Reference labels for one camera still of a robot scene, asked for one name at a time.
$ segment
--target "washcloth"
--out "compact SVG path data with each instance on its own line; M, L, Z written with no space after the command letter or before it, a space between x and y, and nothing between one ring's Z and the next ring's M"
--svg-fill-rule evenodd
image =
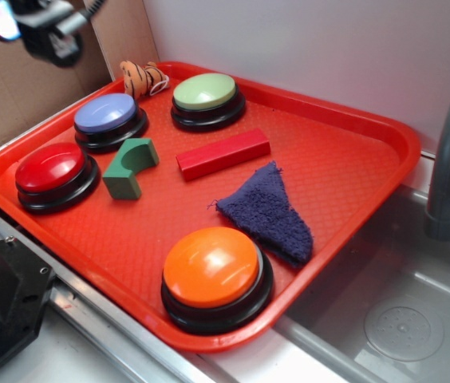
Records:
M308 263L314 245L310 228L291 207L274 161L255 171L234 194L220 199L216 210L259 246L295 267Z

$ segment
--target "stainless steel sink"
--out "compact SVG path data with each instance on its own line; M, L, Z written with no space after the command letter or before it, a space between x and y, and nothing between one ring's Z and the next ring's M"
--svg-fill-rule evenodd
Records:
M424 234L426 195L400 187L276 330L348 381L450 382L450 242Z

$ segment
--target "orange button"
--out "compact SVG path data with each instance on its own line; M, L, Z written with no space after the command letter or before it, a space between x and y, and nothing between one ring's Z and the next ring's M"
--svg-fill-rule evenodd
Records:
M209 227L185 236L168 253L163 270L174 298L202 309L240 298L258 274L257 247L229 227Z

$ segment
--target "tiger toy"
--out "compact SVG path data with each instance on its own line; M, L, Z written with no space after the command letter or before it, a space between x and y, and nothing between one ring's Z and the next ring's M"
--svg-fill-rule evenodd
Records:
M170 80L158 69L156 63L151 61L143 67L131 61L122 61L120 68L124 73L124 92L135 100L161 92Z

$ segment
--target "red rectangular block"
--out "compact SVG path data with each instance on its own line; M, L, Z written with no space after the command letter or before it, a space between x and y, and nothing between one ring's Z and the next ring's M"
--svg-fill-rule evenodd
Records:
M266 135L262 130L254 129L178 154L176 159L183 178L189 181L270 152Z

